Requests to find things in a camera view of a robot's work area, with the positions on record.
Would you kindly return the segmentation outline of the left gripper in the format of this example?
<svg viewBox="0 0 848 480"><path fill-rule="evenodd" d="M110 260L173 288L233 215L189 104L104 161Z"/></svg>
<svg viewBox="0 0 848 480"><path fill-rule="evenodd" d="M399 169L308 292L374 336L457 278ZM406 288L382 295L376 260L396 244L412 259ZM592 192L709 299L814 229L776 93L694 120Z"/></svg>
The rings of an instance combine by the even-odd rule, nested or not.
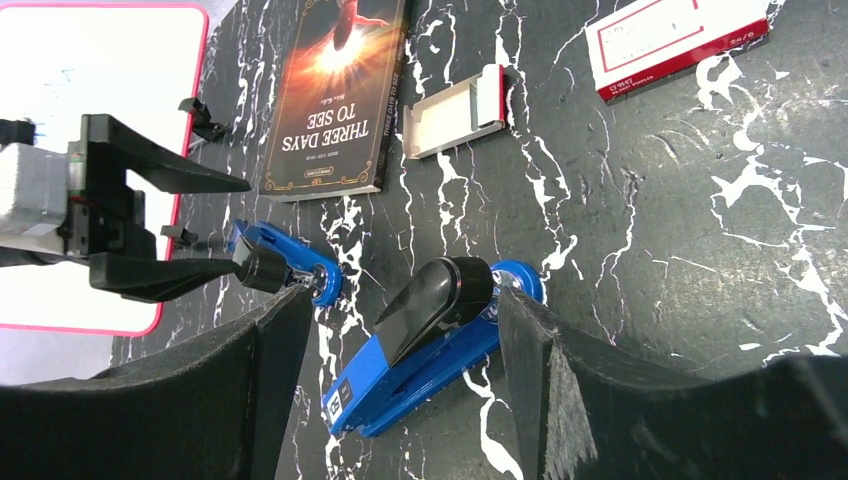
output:
<svg viewBox="0 0 848 480"><path fill-rule="evenodd" d="M239 193L243 179L166 149L109 114L83 114L65 153L21 142L1 148L1 265L89 267L92 288L143 303L179 298L238 270L228 259L157 259L135 174L170 194Z"/></svg>

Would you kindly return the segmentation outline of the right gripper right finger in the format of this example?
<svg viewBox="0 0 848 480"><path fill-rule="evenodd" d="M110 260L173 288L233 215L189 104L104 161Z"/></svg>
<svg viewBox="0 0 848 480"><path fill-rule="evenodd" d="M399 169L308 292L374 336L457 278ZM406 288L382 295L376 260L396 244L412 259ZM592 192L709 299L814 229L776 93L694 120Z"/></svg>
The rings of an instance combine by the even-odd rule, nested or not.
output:
<svg viewBox="0 0 848 480"><path fill-rule="evenodd" d="M847 361L790 356L722 380L569 326L514 288L498 328L528 479L843 479Z"/></svg>

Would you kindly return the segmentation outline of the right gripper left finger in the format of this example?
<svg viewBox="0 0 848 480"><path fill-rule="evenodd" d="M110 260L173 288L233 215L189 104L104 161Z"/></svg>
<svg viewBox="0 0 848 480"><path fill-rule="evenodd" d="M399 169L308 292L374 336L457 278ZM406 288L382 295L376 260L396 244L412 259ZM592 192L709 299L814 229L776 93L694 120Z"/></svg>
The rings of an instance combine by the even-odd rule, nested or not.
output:
<svg viewBox="0 0 848 480"><path fill-rule="evenodd" d="M313 306L291 288L89 379L1 390L5 479L271 479Z"/></svg>

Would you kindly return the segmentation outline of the blue stapler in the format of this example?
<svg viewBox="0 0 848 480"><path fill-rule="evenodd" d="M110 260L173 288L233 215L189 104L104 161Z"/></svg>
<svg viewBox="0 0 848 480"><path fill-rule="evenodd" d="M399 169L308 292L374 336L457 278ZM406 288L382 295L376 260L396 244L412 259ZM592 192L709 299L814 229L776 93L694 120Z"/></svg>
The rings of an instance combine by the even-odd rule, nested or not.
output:
<svg viewBox="0 0 848 480"><path fill-rule="evenodd" d="M543 296L524 262L460 256L425 264L323 396L329 433L378 436L497 350L497 299L507 287Z"/></svg>
<svg viewBox="0 0 848 480"><path fill-rule="evenodd" d="M268 222L237 219L227 251L237 265L236 277L246 288L276 293L304 286L312 291L313 305L320 308L333 306L339 298L343 275L336 261Z"/></svg>

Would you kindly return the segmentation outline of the staples box tray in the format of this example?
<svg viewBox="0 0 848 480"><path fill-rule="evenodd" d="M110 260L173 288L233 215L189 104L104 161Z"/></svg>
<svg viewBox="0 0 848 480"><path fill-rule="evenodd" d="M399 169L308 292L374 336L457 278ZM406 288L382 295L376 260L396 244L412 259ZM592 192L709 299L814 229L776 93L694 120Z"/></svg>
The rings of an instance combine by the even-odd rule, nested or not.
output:
<svg viewBox="0 0 848 480"><path fill-rule="evenodd" d="M403 110L403 152L423 159L507 126L504 69L481 72Z"/></svg>

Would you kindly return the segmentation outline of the red staples box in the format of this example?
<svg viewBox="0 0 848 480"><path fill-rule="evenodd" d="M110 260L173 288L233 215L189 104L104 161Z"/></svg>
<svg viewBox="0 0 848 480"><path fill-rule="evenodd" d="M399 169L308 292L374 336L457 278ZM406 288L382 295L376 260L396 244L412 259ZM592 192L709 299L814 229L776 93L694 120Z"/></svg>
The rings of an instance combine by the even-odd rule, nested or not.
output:
<svg viewBox="0 0 848 480"><path fill-rule="evenodd" d="M609 101L769 32L762 1L647 0L585 29L595 90Z"/></svg>

